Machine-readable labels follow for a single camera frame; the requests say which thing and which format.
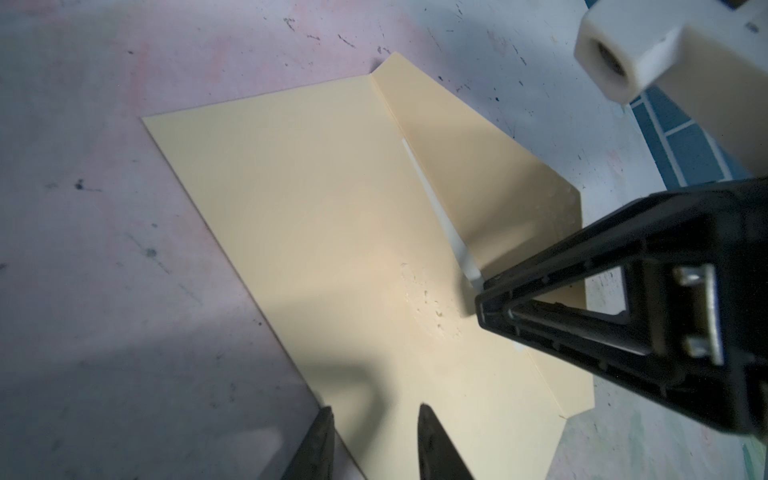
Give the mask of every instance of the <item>yellow paper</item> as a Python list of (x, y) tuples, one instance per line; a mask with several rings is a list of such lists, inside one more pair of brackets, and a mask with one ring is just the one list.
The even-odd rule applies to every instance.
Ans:
[[(421, 74), (399, 55), (380, 68), (396, 62)], [(529, 353), (462, 313), (462, 272), (403, 137), (420, 162), (431, 154), (396, 121), (385, 83), (144, 122), (368, 478), (418, 477), (422, 402), (476, 478), (544, 478), (562, 405)], [(442, 168), (427, 167), (430, 180)]]

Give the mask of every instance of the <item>white grout line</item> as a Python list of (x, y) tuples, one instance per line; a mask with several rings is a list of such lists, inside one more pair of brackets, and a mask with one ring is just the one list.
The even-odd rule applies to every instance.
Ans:
[(411, 165), (416, 169), (416, 174), (419, 175), (419, 180), (422, 182), (422, 187), (427, 194), (427, 198), (429, 198), (429, 204), (432, 205), (432, 210), (435, 211), (440, 227), (442, 227), (445, 236), (448, 237), (448, 243), (450, 243), (451, 250), (453, 250), (453, 256), (456, 257), (456, 261), (461, 267), (462, 272), (464, 272), (464, 275), (469, 279), (469, 282), (475, 290), (481, 292), (483, 284), (482, 273), (480, 273), (480, 269), (475, 263), (475, 259), (472, 258), (472, 255), (469, 253), (469, 248), (467, 248), (464, 240), (458, 235), (456, 227), (453, 226), (451, 219), (448, 218), (448, 214), (440, 204), (440, 200), (432, 189), (432, 185), (429, 184), (426, 175), (424, 175), (424, 171), (419, 165), (419, 162), (416, 161), (416, 157), (413, 156), (411, 146), (408, 145), (408, 141), (406, 141), (405, 138), (402, 139), (402, 145), (406, 148), (406, 152), (408, 152), (408, 156), (411, 159)]
[(689, 121), (685, 121), (685, 122), (683, 122), (683, 123), (681, 123), (681, 124), (677, 125), (675, 128), (673, 128), (672, 130), (670, 130), (670, 131), (668, 131), (667, 133), (665, 133), (665, 135), (667, 135), (667, 136), (669, 137), (670, 135), (674, 135), (674, 134), (676, 134), (678, 131), (681, 131), (681, 130), (683, 130), (684, 128), (688, 128), (688, 127), (690, 127), (691, 125), (693, 125), (693, 124), (695, 124), (695, 123), (696, 123), (696, 122), (693, 120), (693, 118), (691, 118)]
[(712, 149), (715, 160), (717, 160), (717, 165), (720, 166), (720, 170), (723, 172), (723, 181), (733, 180), (733, 174), (730, 173), (730, 168), (728, 168), (728, 164), (725, 163), (725, 157), (723, 157), (723, 152), (720, 151), (720, 147), (717, 146), (717, 142), (706, 131), (704, 131), (703, 128), (701, 131), (704, 132), (704, 137), (707, 139), (707, 143)]
[(645, 94), (645, 92), (643, 92), (640, 94), (640, 98), (643, 102), (645, 102), (645, 108), (648, 110), (648, 117), (650, 117), (650, 122), (654, 126), (656, 135), (659, 136), (659, 140), (661, 141), (661, 146), (664, 148), (664, 153), (667, 154), (667, 158), (670, 161), (670, 165), (672, 166), (672, 171), (674, 172), (674, 176), (677, 178), (677, 182), (680, 184), (681, 187), (687, 187), (688, 182), (685, 181), (685, 176), (683, 175), (683, 171), (680, 169), (680, 165), (677, 163), (677, 159), (672, 153), (672, 147), (670, 147), (670, 143), (667, 141), (667, 137), (664, 135), (664, 131), (661, 130), (661, 125), (659, 125), (659, 119), (656, 118), (656, 112), (654, 111), (653, 108), (650, 108), (650, 102), (648, 101), (648, 96)]

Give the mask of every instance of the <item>envelope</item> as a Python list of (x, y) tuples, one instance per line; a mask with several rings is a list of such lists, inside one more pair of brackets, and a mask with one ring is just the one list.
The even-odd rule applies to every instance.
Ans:
[(476, 478), (546, 476), (592, 377), (478, 326), (419, 171), (485, 278), (581, 228), (567, 181), (399, 54), (144, 123), (367, 478), (418, 478), (423, 402)]

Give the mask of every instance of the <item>green stain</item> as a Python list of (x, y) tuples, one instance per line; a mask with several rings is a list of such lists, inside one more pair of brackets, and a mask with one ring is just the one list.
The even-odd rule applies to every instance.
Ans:
[(756, 480), (755, 467), (752, 465), (752, 455), (746, 444), (741, 445), (741, 452), (744, 454), (744, 470), (746, 470), (746, 480)]
[(645, 471), (645, 429), (640, 412), (632, 414), (629, 426), (629, 466), (633, 476)]

